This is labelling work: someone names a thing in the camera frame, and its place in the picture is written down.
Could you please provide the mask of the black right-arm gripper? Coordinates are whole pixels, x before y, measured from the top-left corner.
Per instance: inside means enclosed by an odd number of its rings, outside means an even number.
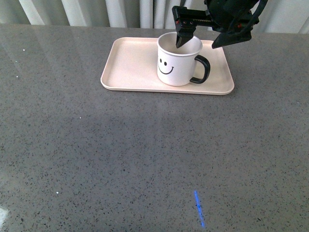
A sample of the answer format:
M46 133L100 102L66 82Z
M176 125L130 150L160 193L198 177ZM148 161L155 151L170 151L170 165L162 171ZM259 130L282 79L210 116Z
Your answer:
M252 27L259 23L260 13L252 13L256 0L205 0L206 10L193 10L173 6L172 13L176 26L176 47L180 48L190 41L197 26L211 27L220 34L212 43L212 48L249 41Z

